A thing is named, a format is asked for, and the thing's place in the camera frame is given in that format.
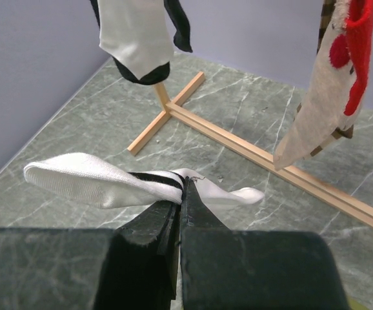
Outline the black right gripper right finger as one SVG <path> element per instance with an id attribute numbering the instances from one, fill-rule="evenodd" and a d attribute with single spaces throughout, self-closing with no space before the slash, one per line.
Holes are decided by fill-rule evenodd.
<path id="1" fill-rule="evenodd" d="M 333 254 L 308 231 L 238 231 L 185 180 L 180 259 L 185 309 L 348 309 Z"/>

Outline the white sock with black stripes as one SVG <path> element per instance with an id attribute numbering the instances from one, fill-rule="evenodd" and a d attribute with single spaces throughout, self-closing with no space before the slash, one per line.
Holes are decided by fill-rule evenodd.
<path id="1" fill-rule="evenodd" d="M 163 1 L 100 0 L 99 46 L 136 78 L 169 63 L 174 47 Z"/>

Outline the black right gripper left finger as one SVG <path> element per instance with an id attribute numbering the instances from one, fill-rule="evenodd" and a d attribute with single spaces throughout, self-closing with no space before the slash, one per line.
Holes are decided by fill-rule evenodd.
<path id="1" fill-rule="evenodd" d="M 169 309 L 179 211 L 159 201 L 118 229 L 0 227 L 0 309 Z"/>

